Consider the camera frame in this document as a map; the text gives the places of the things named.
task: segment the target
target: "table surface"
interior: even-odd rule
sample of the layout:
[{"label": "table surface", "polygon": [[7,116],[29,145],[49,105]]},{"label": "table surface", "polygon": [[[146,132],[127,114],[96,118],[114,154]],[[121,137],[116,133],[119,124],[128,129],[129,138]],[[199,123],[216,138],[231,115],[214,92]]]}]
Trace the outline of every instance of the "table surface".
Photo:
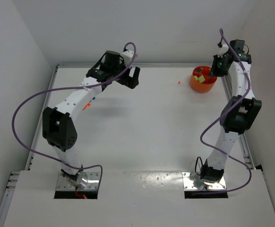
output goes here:
[{"label": "table surface", "polygon": [[[212,149],[199,136],[227,104],[220,79],[207,94],[193,91],[188,83],[192,70],[142,68],[135,89],[114,82],[98,95],[75,122],[81,163],[104,168],[98,199],[54,200],[60,164],[35,155],[31,170],[19,176],[4,227],[275,227],[260,170],[253,170],[250,184],[228,199],[184,198],[181,172],[193,171],[197,156],[209,156]],[[76,86],[87,71],[59,68],[53,88]],[[70,93],[52,93],[48,105]],[[219,131],[214,126],[204,139],[215,144]],[[41,130],[36,139],[36,150],[56,157]],[[239,142],[231,154],[243,161]],[[228,189],[247,179],[241,164],[227,162]]]}]

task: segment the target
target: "metal base plate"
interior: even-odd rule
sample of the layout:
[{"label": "metal base plate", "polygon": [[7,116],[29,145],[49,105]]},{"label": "metal base plate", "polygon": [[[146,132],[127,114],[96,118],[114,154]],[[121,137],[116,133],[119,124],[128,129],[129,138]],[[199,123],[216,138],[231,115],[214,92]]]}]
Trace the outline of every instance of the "metal base plate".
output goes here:
[{"label": "metal base plate", "polygon": [[200,176],[196,175],[194,172],[182,172],[184,191],[195,192],[195,191],[225,191],[226,182],[224,177],[221,178],[219,183],[205,182],[200,179]]},{"label": "metal base plate", "polygon": [[[79,192],[96,192],[98,190],[98,182],[100,178],[100,172],[85,172],[88,176],[88,184],[85,188],[79,189]],[[74,192],[75,187],[68,183],[66,177],[63,177],[59,173],[56,183],[56,192]]]}]

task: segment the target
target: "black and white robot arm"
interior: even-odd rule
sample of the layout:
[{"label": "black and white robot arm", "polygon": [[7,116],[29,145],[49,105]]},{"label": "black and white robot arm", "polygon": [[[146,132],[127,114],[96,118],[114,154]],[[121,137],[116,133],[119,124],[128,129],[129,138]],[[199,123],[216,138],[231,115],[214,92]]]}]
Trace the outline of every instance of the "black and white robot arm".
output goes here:
[{"label": "black and white robot arm", "polygon": [[[250,79],[251,55],[244,53],[244,43],[242,40],[233,40],[230,42],[230,45],[241,59]],[[232,98],[222,111],[223,114],[246,93],[248,81],[243,69],[240,64],[235,61],[228,46],[224,44],[220,47],[221,50],[219,54],[214,56],[210,75],[222,77],[227,76],[228,72],[231,75]],[[255,99],[252,89],[250,89],[242,103],[238,104],[225,118],[220,120],[221,131],[215,146],[223,150],[226,154],[214,149],[201,167],[201,179],[209,182],[219,182],[221,180],[226,160],[234,143],[245,130],[251,127],[260,108],[261,101]]]},{"label": "black and white robot arm", "polygon": [[[47,107],[43,111],[43,137],[53,146],[59,159],[63,162],[62,174],[75,187],[79,187],[83,183],[83,172],[79,169],[69,167],[82,167],[77,157],[77,148],[75,146],[78,136],[74,126],[75,120],[83,110],[83,107],[92,98],[105,90],[112,83],[112,78],[125,70],[126,66],[131,62],[132,57],[133,51],[126,49],[122,53],[106,51],[100,60],[87,72],[86,77],[80,83],[79,86],[84,87],[84,89],[75,90],[56,107]],[[140,69],[136,67],[132,77],[129,75],[130,70],[131,68],[128,68],[116,81],[133,89],[139,83],[138,76]],[[98,83],[105,84],[91,88],[86,87]]]}]

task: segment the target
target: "gray wall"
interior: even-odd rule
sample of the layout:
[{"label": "gray wall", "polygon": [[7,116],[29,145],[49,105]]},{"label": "gray wall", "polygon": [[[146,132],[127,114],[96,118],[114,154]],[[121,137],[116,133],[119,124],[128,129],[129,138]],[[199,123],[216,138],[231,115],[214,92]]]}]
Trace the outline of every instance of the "gray wall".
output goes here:
[{"label": "gray wall", "polygon": [[241,39],[252,55],[251,81],[263,107],[248,132],[256,163],[262,164],[275,208],[275,0],[261,0],[246,22]]},{"label": "gray wall", "polygon": [[135,42],[138,62],[211,62],[256,0],[13,0],[52,65],[96,62]]},{"label": "gray wall", "polygon": [[[11,0],[0,0],[0,202],[11,171],[24,168],[28,152],[14,139],[11,118],[24,98],[48,86],[52,68]],[[30,145],[43,97],[19,113],[17,129]]]}]

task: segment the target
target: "orange container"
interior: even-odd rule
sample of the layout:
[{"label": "orange container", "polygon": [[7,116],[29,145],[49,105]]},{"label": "orange container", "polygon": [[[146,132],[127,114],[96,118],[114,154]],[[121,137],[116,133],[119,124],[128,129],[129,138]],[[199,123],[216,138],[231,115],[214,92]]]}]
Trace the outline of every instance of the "orange container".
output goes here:
[{"label": "orange container", "polygon": [[[206,93],[211,90],[215,84],[217,77],[209,77],[209,72],[211,68],[208,66],[198,66],[193,70],[193,73],[190,78],[190,86],[195,91]],[[200,77],[204,76],[205,81],[203,83],[198,82],[194,76]]]}]

